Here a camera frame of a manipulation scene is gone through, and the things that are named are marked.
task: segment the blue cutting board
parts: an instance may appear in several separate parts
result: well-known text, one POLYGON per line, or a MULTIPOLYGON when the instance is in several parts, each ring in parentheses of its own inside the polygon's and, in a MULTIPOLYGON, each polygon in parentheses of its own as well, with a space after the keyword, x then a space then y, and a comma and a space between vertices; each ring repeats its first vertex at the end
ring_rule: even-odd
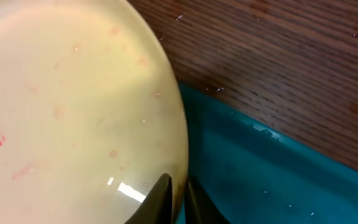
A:
MULTIPOLYGON (((231 223, 358 224, 358 172, 180 84, 189 173, 231 223)), ((179 224, 185 223, 184 212, 179 224)))

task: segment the brown wooden surface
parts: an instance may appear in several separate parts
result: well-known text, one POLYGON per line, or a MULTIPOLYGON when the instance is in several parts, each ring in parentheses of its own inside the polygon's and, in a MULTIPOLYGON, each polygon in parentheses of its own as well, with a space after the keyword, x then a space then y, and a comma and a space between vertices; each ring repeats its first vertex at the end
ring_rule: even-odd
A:
POLYGON ((358 0, 130 0, 185 83, 358 170, 358 0))

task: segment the bowl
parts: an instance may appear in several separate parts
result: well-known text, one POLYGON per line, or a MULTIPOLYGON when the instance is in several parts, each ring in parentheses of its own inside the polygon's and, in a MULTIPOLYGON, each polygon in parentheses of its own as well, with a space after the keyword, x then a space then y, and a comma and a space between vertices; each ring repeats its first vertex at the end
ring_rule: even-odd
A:
POLYGON ((124 223, 188 166, 172 68, 122 0, 0 0, 0 224, 124 223))

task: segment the white bowl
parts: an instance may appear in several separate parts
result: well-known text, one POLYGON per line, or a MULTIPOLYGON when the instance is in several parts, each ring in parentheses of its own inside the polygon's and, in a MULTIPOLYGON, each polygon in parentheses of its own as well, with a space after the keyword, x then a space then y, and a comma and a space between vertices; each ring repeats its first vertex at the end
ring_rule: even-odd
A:
POLYGON ((0 0, 0 224, 124 223, 161 174, 181 203, 185 115, 122 0, 0 0))

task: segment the blue tray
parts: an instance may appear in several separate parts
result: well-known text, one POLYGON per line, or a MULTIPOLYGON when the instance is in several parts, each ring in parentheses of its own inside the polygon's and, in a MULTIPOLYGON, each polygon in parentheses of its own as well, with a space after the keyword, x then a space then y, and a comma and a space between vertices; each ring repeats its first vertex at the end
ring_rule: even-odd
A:
POLYGON ((231 223, 358 224, 358 172, 188 86, 180 90, 189 173, 231 223))

